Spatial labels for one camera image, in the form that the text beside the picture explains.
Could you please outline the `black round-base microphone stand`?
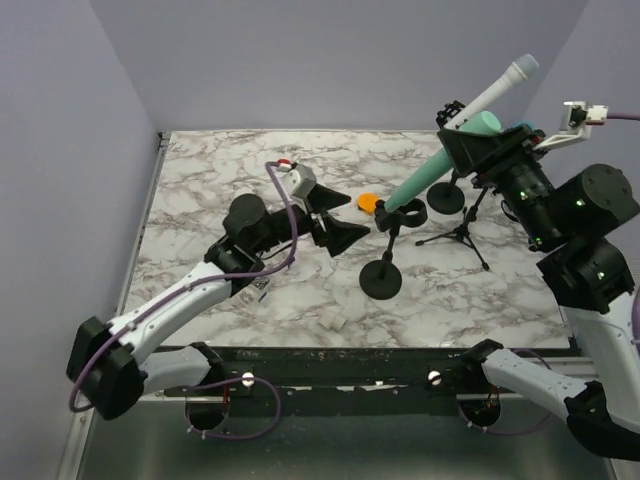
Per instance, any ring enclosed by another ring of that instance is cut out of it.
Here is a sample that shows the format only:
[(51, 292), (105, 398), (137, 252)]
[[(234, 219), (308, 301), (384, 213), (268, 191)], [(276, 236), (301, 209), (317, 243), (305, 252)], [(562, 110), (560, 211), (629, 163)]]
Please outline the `black round-base microphone stand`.
[(359, 284), (363, 292), (375, 300), (389, 300), (402, 287), (402, 274), (393, 263), (393, 248), (402, 227), (417, 228), (428, 218), (426, 204), (414, 198), (394, 212), (385, 210), (385, 202), (378, 200), (374, 219), (380, 232), (389, 232), (386, 250), (379, 260), (368, 262), (360, 271)]

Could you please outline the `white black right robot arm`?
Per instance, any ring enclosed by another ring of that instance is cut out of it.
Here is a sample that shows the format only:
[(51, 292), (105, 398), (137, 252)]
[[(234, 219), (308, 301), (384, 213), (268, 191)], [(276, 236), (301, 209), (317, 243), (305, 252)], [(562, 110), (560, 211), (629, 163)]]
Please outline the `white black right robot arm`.
[(563, 319), (597, 377), (575, 380), (485, 340), (455, 368), (457, 385), (489, 385), (522, 395), (564, 420), (591, 453), (639, 457), (639, 319), (634, 280), (610, 232), (639, 212), (624, 174), (593, 164), (560, 186), (541, 169), (542, 134), (519, 126), (495, 135), (444, 129), (440, 140), (455, 172), (477, 187), (497, 190), (543, 253), (538, 267)]

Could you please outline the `mint green microphone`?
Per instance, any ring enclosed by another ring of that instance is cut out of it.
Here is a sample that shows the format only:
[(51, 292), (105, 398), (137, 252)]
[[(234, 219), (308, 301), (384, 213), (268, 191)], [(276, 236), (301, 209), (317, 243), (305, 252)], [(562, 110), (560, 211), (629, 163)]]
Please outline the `mint green microphone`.
[[(501, 123), (493, 113), (482, 111), (457, 129), (444, 128), (441, 133), (490, 135), (499, 133), (501, 129)], [(392, 213), (405, 206), (452, 169), (453, 163), (449, 154), (444, 147), (440, 148), (396, 188), (385, 201), (385, 210)]]

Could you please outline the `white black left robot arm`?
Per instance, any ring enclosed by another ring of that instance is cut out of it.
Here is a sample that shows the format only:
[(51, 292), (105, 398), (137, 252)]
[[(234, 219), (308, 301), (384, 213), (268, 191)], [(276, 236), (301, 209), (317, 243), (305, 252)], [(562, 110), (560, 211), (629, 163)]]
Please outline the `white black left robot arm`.
[(279, 244), (297, 248), (311, 235), (316, 246), (335, 257), (369, 234), (364, 225), (339, 221), (323, 208), (317, 215), (287, 201), (271, 212), (255, 194), (236, 197), (223, 220), (224, 236), (209, 247), (202, 261), (179, 282), (143, 306), (101, 322), (80, 324), (66, 367), (71, 395), (83, 395), (89, 408), (105, 420), (118, 418), (143, 393), (154, 390), (147, 359), (157, 348), (203, 311), (239, 294), (256, 278), (270, 276), (295, 259), (289, 255), (267, 268), (261, 254)]

